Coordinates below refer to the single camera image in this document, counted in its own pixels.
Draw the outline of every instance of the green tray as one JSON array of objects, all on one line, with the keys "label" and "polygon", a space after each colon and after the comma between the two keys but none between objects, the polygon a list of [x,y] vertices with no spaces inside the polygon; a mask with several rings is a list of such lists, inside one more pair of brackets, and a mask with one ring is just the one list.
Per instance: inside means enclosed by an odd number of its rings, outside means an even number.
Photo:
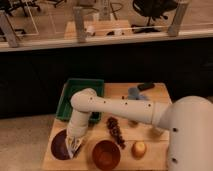
[{"label": "green tray", "polygon": [[[69,121],[72,114],[72,106],[70,104],[70,98],[76,92],[85,88],[92,88],[96,91],[99,97],[104,96],[104,80],[101,79],[68,79],[63,94],[59,100],[59,104],[56,111],[56,118]],[[100,112],[93,112],[89,122],[98,123],[101,119]]]}]

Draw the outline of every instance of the desk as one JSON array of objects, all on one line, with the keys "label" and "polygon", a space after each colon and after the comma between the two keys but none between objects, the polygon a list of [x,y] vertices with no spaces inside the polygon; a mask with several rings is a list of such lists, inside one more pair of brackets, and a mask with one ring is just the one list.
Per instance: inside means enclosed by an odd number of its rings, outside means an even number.
[{"label": "desk", "polygon": [[[136,86],[136,83],[106,83],[105,97],[119,98],[128,95],[128,88]],[[152,101],[171,103],[166,87],[162,83],[156,83],[155,88],[143,91]],[[91,161],[91,151],[94,145],[103,139],[110,139],[110,135],[106,128],[107,119],[112,116],[110,114],[102,114],[101,121],[89,127],[89,134],[85,145],[82,147],[78,157],[73,160],[57,160],[51,153],[50,147],[52,139],[63,129],[66,129],[67,122],[62,122],[58,119],[54,120],[52,131],[50,134],[47,151],[43,161],[44,170],[97,170],[94,163]],[[169,133],[165,131],[161,136],[154,136],[151,133],[151,126],[139,123],[136,127],[131,126],[130,121],[124,118],[118,119],[122,136],[126,140],[126,148],[120,150],[121,161],[115,170],[166,170],[166,157]],[[144,140],[147,145],[147,152],[140,160],[135,160],[130,148],[133,141]]]},{"label": "desk", "polygon": [[[95,36],[106,36],[107,33],[113,31],[113,29],[121,28],[124,35],[131,35],[132,29],[128,20],[112,20],[112,21],[85,21],[85,27],[93,26],[95,29]],[[68,22],[64,34],[65,39],[71,39],[76,37],[75,23]]]}]

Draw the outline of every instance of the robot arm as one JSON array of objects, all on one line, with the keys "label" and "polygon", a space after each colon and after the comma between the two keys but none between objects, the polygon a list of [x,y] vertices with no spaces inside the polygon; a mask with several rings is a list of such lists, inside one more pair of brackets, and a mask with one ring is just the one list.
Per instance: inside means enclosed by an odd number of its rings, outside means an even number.
[{"label": "robot arm", "polygon": [[105,99],[85,89],[73,95],[71,104],[73,113],[67,127],[71,140],[86,134],[91,112],[111,113],[169,130],[169,171],[213,170],[213,105],[204,98],[189,96],[163,104]]},{"label": "robot arm", "polygon": [[101,98],[94,90],[85,89],[73,95],[71,105],[74,110],[68,130],[72,131],[68,131],[68,134],[76,138],[84,136],[89,118],[94,111],[111,113],[133,121],[169,129],[168,118],[162,117],[169,106],[166,103]]}]

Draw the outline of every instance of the wooden bowl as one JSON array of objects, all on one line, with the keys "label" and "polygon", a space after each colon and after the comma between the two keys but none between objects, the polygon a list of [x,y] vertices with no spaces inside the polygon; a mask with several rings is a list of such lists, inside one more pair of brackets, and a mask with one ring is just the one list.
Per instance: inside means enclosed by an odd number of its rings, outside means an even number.
[{"label": "wooden bowl", "polygon": [[118,146],[109,140],[100,141],[92,152],[95,165],[103,171],[113,170],[120,162],[120,157]]}]

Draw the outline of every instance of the office chair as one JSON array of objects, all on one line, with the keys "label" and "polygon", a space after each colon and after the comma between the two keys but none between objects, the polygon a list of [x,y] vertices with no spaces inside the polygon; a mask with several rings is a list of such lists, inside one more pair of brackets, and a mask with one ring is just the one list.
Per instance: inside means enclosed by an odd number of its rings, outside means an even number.
[{"label": "office chair", "polygon": [[151,19],[156,21],[156,19],[167,20],[168,16],[164,15],[164,12],[172,11],[177,8],[178,3],[174,0],[133,0],[133,9],[144,17],[149,17],[146,24],[147,28],[141,28],[144,26],[132,25],[134,33],[149,33],[149,32],[159,32],[151,26]]},{"label": "office chair", "polygon": [[25,11],[25,6],[36,7],[37,11],[41,11],[41,8],[36,4],[36,1],[37,0],[27,0],[26,2],[23,2],[22,0],[0,0],[0,9],[4,10],[8,15],[13,16],[11,12],[21,7],[24,15],[27,17],[28,15]]}]

